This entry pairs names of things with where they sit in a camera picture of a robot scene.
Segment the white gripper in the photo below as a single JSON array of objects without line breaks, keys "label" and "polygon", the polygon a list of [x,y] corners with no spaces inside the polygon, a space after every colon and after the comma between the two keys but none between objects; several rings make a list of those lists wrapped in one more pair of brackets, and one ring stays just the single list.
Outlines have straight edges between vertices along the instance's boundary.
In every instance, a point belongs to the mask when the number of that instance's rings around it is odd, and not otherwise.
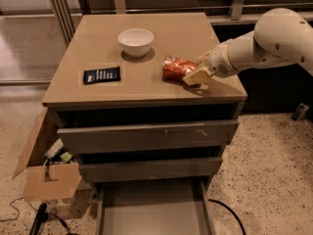
[{"label": "white gripper", "polygon": [[237,75],[239,72],[232,66],[228,47],[231,39],[216,45],[211,51],[207,51],[198,56],[197,63],[207,62],[208,67],[198,66],[194,70],[187,72],[182,80],[189,86],[207,83],[214,75],[226,78]]}]

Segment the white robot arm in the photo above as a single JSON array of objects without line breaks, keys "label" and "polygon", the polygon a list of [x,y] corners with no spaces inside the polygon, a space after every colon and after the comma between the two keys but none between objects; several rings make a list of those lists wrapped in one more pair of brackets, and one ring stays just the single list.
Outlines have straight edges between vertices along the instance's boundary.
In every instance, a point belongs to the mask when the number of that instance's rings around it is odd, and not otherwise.
[{"label": "white robot arm", "polygon": [[298,64],[313,75],[313,27],[300,14],[278,8],[263,14],[254,30],[216,45],[199,56],[199,65],[183,81],[208,83],[249,69],[270,69]]}]

